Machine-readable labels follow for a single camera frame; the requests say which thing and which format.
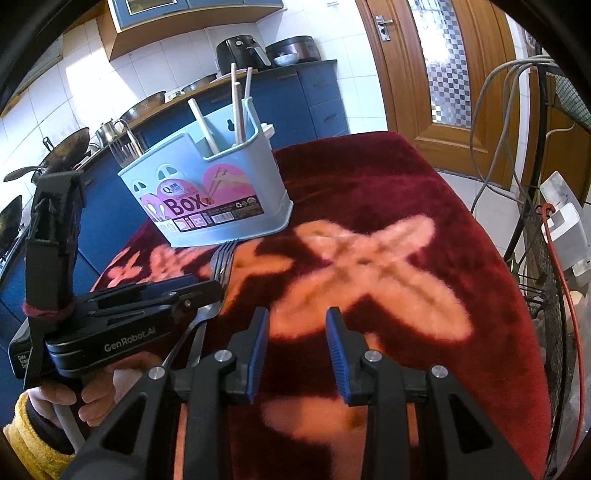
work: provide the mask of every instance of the yellow sleeve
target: yellow sleeve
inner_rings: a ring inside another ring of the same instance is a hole
[[[57,480],[74,456],[54,450],[37,436],[27,416],[27,400],[27,393],[18,399],[14,420],[4,427],[4,436],[35,480]]]

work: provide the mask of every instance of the red cable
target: red cable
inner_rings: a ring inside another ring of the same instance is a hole
[[[564,277],[564,272],[562,271],[560,262],[558,261],[558,255],[556,254],[554,242],[552,241],[552,237],[550,235],[550,228],[548,227],[548,212],[554,211],[554,206],[551,203],[545,203],[542,206],[542,221],[544,222],[544,229],[546,231],[546,239],[548,242],[548,250],[550,251],[550,258],[552,259],[552,263],[554,264],[554,269],[558,272],[560,284],[562,285],[562,289],[564,290],[564,294],[566,295],[566,300],[569,304],[570,315],[573,319],[574,341],[577,346],[577,357],[579,358],[579,420],[577,422],[577,432],[574,436],[573,448],[570,451],[569,455],[569,461],[571,461],[575,451],[577,450],[577,445],[579,444],[579,439],[583,431],[583,422],[585,415],[585,374],[583,363],[583,344],[581,342],[581,332],[579,329],[579,319],[577,318],[577,312],[574,309],[573,299],[570,296],[570,290],[566,283],[566,278]]]

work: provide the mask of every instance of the fork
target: fork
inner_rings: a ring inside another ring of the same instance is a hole
[[[173,349],[167,355],[166,359],[162,363],[164,368],[170,368],[174,360],[176,359],[180,349],[183,347],[184,343],[187,341],[187,338],[191,335],[191,333],[195,330],[195,327],[199,325],[197,329],[197,333],[195,334],[195,338],[193,339],[193,344],[191,346],[191,352],[189,355],[189,361],[187,362],[187,366],[189,362],[193,363],[192,358],[197,358],[195,364],[198,364],[201,359],[201,350],[203,348],[203,339],[205,336],[205,326],[206,321],[214,318],[220,313],[223,301],[226,297],[226,290],[228,287],[228,283],[230,282],[230,273],[232,272],[232,263],[234,260],[234,251],[236,250],[236,246],[238,245],[237,240],[233,240],[231,242],[226,242],[219,246],[217,250],[213,253],[211,260],[209,261],[209,266],[212,269],[212,275],[210,276],[210,280],[217,280],[222,285],[222,299],[217,301],[216,303],[212,303],[211,305],[205,305],[197,310],[197,314],[193,321],[189,324],[187,329],[183,332],[180,340],[174,345]]]

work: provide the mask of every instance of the upper cabinet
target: upper cabinet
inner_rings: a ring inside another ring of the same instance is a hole
[[[111,0],[121,29],[187,10],[187,0]]]
[[[109,60],[174,35],[254,23],[283,7],[281,0],[108,0],[108,5],[96,22]]]

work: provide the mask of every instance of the white tile wall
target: white tile wall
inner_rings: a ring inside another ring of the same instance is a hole
[[[95,20],[64,35],[64,59],[37,79],[0,118],[0,175],[39,164],[54,145],[83,127],[120,116],[146,96],[167,92],[216,73],[215,48],[228,37],[249,34],[263,46],[312,35],[323,59],[337,59],[337,76],[352,133],[386,129],[373,56],[355,0],[327,7],[315,0],[284,0],[285,8],[256,24],[224,25],[176,35],[107,59]],[[0,208],[17,194],[29,203],[31,174],[3,184]]]
[[[297,35],[314,37],[323,60],[337,60],[339,89],[351,133],[387,130],[374,56],[355,0],[332,7],[284,0],[285,8],[256,24],[265,46]]]

